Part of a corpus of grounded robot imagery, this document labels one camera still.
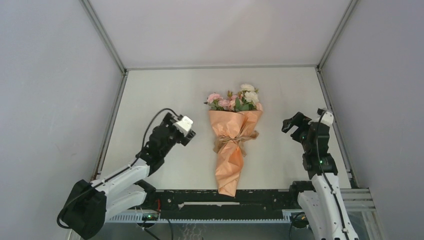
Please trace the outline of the tan ribbon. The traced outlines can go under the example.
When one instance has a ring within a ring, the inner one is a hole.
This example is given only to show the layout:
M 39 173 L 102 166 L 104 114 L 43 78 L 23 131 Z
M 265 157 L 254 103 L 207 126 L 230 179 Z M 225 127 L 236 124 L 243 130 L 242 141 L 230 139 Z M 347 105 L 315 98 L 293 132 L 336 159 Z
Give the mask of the tan ribbon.
M 244 143 L 250 140 L 255 140 L 259 136 L 259 132 L 256 130 L 248 135 L 237 135 L 236 137 L 218 134 L 215 131 L 214 133 L 216 135 L 213 147 L 213 151 L 215 153 L 218 153 L 227 143 L 235 143 L 240 148 L 240 152 L 244 157 L 247 155 Z

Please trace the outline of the pink rose stem bunch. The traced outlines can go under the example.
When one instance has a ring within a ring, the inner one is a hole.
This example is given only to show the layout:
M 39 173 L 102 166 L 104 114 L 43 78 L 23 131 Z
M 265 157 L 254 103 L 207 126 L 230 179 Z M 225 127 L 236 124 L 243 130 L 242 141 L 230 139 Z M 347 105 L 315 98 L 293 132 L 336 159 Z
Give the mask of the pink rose stem bunch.
M 219 93 L 214 92 L 206 98 L 203 104 L 209 106 L 211 111 L 234 112 L 237 98 L 239 96 L 232 91 L 228 91 L 226 96 L 221 96 Z

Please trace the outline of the beige wrapping paper sheet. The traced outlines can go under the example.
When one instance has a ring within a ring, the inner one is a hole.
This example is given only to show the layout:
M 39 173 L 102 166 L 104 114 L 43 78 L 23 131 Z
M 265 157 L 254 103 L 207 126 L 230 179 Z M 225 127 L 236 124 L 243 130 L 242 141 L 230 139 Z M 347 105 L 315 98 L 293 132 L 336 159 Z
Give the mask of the beige wrapping paper sheet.
M 221 111 L 208 112 L 210 125 L 213 132 L 229 137 L 249 135 L 255 127 L 263 112 L 251 111 Z M 233 142 L 227 143 L 216 153 L 215 180 L 218 193 L 230 197 L 236 196 L 237 187 L 244 167 L 244 157 L 240 148 Z

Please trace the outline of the white rose stem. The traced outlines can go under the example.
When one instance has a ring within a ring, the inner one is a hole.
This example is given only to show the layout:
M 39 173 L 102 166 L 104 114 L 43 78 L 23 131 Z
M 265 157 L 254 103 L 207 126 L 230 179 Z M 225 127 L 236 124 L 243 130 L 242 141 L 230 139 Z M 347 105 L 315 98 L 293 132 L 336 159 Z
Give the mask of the white rose stem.
M 231 96 L 231 109 L 235 112 L 262 111 L 258 92 L 259 90 L 253 85 L 242 84 L 240 91 Z

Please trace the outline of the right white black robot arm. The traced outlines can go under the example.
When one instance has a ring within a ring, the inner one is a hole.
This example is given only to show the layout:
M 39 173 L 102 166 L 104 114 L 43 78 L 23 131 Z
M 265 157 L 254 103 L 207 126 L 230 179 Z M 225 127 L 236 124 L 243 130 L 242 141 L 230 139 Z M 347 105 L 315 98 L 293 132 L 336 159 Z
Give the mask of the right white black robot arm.
M 322 108 L 317 114 L 319 117 L 312 119 L 297 112 L 283 120 L 283 133 L 297 128 L 290 136 L 302 146 L 302 164 L 309 177 L 292 183 L 289 203 L 302 209 L 316 240 L 357 240 L 342 198 L 339 171 L 329 153 L 334 115 Z

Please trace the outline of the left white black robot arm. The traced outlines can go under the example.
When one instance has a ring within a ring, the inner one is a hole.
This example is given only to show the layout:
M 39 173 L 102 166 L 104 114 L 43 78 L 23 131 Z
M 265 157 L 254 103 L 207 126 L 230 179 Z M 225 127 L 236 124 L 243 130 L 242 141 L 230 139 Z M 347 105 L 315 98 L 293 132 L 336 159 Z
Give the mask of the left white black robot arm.
M 113 173 L 91 182 L 79 180 L 59 211 L 56 223 L 84 240 L 94 237 L 112 217 L 135 206 L 153 207 L 157 196 L 138 183 L 155 173 L 176 144 L 186 146 L 196 135 L 193 120 L 165 108 L 161 123 L 144 134 L 134 160 Z

